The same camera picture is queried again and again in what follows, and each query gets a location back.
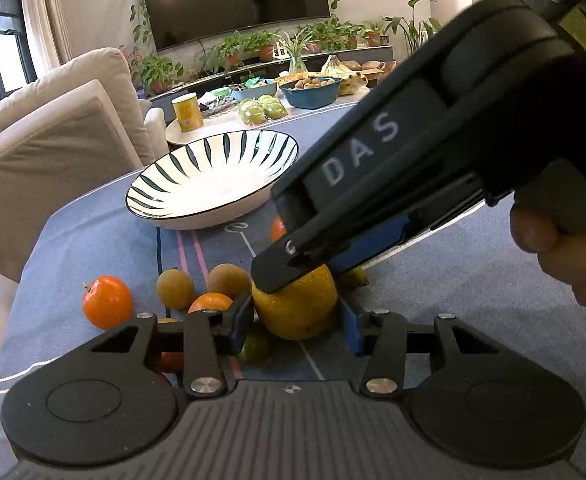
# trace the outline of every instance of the blue tablecloth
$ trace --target blue tablecloth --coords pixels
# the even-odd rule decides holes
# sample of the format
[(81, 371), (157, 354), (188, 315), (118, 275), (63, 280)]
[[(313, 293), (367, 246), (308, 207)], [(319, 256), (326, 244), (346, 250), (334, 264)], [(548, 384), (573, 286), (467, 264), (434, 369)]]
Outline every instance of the blue tablecloth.
[[(278, 130), (305, 150), (348, 108)], [(53, 215), (24, 269), (0, 355), (0, 407), (4, 393), (28, 371), (98, 335), (82, 313), (83, 282), (111, 274), (131, 288), (137, 312), (164, 315), (154, 293), (158, 263), (188, 270), (199, 291), (206, 272), (230, 262), (249, 269), (252, 253), (268, 243), (276, 212), (271, 203), (232, 224), (196, 232), (158, 230), (124, 208), (135, 175), (122, 177)], [(543, 275), (508, 231), (509, 200), (478, 212), (371, 267), (371, 285), (357, 294), (367, 308), (389, 308), (415, 322), (455, 312), (487, 335), (573, 384), (586, 402), (586, 309), (570, 288)], [(428, 359), (412, 356), (407, 385), (428, 374)], [(300, 345), (281, 341), (259, 367), (224, 360), (227, 375), (281, 380), (358, 380), (366, 359), (344, 348), (339, 333)], [(586, 430), (573, 456), (586, 473)], [(16, 460), (0, 425), (0, 477)]]

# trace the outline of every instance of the teal bowl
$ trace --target teal bowl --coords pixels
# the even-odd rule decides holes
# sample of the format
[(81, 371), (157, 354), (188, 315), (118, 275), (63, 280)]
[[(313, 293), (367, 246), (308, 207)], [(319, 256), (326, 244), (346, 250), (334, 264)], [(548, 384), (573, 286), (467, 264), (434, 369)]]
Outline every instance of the teal bowl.
[(266, 79), (264, 86), (258, 86), (257, 88), (248, 88), (246, 90), (233, 90), (231, 96), (236, 101), (242, 102), (244, 99), (257, 99), (263, 95), (275, 95), (278, 93), (278, 84), (275, 83), (274, 79)]
[(284, 97), (291, 106), (295, 108), (305, 108), (307, 110), (317, 110), (323, 106), (335, 102), (340, 95), (340, 80), (331, 77), (318, 77), (320, 81), (335, 80), (335, 83), (320, 86), (319, 88), (309, 88), (307, 90), (293, 90), (297, 81), (285, 83), (279, 87), (282, 89)]

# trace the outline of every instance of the glass vase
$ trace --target glass vase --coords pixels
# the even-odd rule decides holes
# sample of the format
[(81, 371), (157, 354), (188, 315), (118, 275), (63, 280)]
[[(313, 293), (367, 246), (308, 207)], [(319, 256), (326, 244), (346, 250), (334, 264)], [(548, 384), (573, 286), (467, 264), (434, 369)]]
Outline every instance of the glass vase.
[(299, 72), (308, 72), (302, 56), (291, 56), (291, 63), (288, 65), (289, 74), (297, 74)]

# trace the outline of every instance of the plate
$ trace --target plate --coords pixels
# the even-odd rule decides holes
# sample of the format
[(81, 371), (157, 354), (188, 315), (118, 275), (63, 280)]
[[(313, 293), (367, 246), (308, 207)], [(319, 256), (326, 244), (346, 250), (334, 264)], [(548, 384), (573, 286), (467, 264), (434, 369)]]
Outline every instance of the plate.
[(268, 200), (273, 183), (298, 152), (293, 137), (272, 130), (195, 140), (148, 166), (128, 189), (126, 207), (172, 230), (230, 222)]

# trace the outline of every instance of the yellow can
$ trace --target yellow can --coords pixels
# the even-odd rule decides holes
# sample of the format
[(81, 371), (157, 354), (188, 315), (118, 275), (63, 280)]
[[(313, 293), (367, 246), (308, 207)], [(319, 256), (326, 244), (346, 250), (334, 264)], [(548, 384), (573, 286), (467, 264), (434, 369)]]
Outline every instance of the yellow can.
[(199, 111), (198, 95), (186, 94), (171, 101), (182, 132), (192, 132), (204, 126), (202, 112)]

